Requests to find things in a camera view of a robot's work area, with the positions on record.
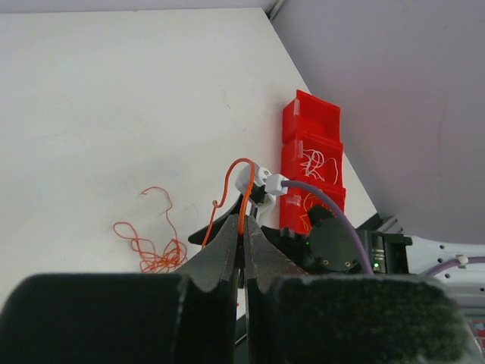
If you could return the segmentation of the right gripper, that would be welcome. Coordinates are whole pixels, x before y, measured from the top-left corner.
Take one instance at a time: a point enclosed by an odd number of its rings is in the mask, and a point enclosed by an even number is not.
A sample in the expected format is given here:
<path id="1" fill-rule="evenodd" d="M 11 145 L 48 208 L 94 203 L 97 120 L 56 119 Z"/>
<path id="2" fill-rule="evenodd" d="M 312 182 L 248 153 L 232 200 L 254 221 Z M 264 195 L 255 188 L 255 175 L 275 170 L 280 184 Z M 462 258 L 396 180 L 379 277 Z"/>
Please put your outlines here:
<path id="1" fill-rule="evenodd" d="M 233 220 L 238 231 L 241 205 L 242 200 L 235 201 L 223 215 L 212 219 L 211 227 L 200 228 L 188 241 L 198 246 L 203 242 L 208 245 L 227 220 Z M 277 230 L 263 226 L 261 230 L 270 243 L 309 274 L 358 274 L 360 263 L 355 244 L 340 221 L 323 206 L 310 208 L 307 216 L 310 222 L 307 234 L 298 234 L 287 227 Z"/>

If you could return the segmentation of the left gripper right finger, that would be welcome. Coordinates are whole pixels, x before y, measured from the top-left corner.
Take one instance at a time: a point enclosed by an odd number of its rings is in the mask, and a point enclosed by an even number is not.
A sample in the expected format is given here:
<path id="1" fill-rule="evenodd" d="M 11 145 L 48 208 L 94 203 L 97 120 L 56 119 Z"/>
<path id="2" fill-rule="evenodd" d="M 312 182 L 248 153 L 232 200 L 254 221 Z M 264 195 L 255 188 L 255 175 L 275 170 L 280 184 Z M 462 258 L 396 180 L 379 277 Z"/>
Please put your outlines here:
<path id="1" fill-rule="evenodd" d="M 264 235 L 251 216 L 242 238 L 246 293 L 246 327 L 250 363 L 283 363 L 281 308 L 277 289 L 286 276 L 304 275 Z"/>

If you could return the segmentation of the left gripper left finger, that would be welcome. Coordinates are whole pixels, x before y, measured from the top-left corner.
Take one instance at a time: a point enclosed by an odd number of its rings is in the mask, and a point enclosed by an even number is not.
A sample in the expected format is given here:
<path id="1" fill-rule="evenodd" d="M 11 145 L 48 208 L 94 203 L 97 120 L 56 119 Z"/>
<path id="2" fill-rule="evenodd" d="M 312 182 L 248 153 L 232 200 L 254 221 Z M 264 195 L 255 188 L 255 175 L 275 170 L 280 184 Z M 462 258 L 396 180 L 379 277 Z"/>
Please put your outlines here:
<path id="1" fill-rule="evenodd" d="M 232 363 L 235 347 L 238 217 L 177 270 L 182 277 L 177 312 L 177 363 Z"/>

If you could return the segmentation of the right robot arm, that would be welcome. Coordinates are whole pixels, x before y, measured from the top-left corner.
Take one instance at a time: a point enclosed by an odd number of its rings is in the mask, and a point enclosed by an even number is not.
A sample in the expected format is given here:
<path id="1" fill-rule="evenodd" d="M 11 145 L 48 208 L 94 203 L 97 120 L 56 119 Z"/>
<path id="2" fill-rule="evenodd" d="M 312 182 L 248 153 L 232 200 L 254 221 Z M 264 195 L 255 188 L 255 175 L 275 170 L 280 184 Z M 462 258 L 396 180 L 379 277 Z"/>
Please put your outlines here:
<path id="1" fill-rule="evenodd" d="M 340 222 L 321 205 L 303 217 L 307 233 L 285 224 L 281 229 L 263 226 L 262 233 L 285 256 L 312 274 L 363 271 L 357 249 Z M 484 248 L 473 244 L 439 243 L 409 237 L 397 221 L 372 216 L 357 227 L 363 247 L 377 274 L 422 274 L 442 281 L 465 307 L 484 305 Z"/>

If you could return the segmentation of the red plastic compartment bin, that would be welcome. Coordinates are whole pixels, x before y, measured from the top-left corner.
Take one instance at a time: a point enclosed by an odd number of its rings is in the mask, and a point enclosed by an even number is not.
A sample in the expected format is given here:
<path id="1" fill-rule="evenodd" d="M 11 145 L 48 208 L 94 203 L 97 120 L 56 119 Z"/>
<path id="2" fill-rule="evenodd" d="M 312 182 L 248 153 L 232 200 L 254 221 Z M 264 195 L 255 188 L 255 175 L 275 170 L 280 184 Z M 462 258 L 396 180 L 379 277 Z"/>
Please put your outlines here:
<path id="1" fill-rule="evenodd" d="M 302 90 L 283 109 L 280 173 L 325 192 L 345 208 L 340 108 Z"/>

